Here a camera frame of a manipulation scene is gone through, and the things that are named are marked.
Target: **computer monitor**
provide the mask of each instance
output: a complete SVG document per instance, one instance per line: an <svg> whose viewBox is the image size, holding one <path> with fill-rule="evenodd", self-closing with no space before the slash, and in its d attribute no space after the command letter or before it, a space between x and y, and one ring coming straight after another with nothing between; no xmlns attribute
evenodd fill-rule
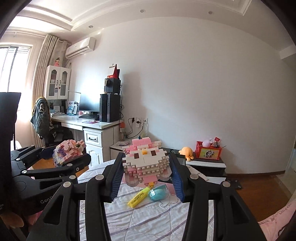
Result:
<svg viewBox="0 0 296 241"><path fill-rule="evenodd" d="M100 95L81 94L79 110L100 112Z"/></svg>

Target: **window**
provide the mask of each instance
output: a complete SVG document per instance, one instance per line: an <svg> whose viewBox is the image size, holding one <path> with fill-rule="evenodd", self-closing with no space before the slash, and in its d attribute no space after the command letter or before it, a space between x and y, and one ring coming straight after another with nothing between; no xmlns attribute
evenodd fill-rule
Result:
<svg viewBox="0 0 296 241"><path fill-rule="evenodd" d="M22 92L30 46L0 45L0 92Z"/></svg>

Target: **purple and pink block toy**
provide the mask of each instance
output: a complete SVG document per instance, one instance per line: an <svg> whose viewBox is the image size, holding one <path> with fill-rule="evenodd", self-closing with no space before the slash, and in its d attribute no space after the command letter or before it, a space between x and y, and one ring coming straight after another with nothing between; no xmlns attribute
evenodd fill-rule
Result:
<svg viewBox="0 0 296 241"><path fill-rule="evenodd" d="M139 183L153 187L158 179L167 181L172 171L167 152L161 148L161 141L152 142L149 137L133 139L132 145L122 147L126 154L122 158L126 183L135 187Z"/></svg>
<svg viewBox="0 0 296 241"><path fill-rule="evenodd" d="M75 140L63 141L57 145L52 155L54 165L56 167L62 166L74 158L81 156L83 149L86 147L83 140L76 142Z"/></svg>

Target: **ceiling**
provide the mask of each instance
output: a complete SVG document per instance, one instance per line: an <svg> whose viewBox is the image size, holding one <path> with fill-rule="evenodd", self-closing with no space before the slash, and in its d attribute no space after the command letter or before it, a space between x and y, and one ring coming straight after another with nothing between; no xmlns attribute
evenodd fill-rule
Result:
<svg viewBox="0 0 296 241"><path fill-rule="evenodd" d="M293 44L279 19L260 0L32 0L8 31L51 33L74 43L114 24L165 16L223 23L258 37L278 51Z"/></svg>

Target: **silver screw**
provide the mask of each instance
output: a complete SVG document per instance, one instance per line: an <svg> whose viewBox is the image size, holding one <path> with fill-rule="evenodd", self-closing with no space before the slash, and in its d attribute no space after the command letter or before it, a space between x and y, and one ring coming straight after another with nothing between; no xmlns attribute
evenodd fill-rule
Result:
<svg viewBox="0 0 296 241"><path fill-rule="evenodd" d="M68 188L68 187L71 186L71 182L64 182L63 186L64 186L65 188Z"/></svg>
<svg viewBox="0 0 296 241"><path fill-rule="evenodd" d="M222 183L222 185L223 185L224 187L226 187L226 188L229 188L229 187L230 187L230 183L227 182L227 181L224 181L224 182Z"/></svg>
<svg viewBox="0 0 296 241"><path fill-rule="evenodd" d="M190 174L190 178L193 179L193 180L197 180L198 175L197 174Z"/></svg>
<svg viewBox="0 0 296 241"><path fill-rule="evenodd" d="M100 181L104 179L104 175L100 174L100 175L96 175L96 180Z"/></svg>

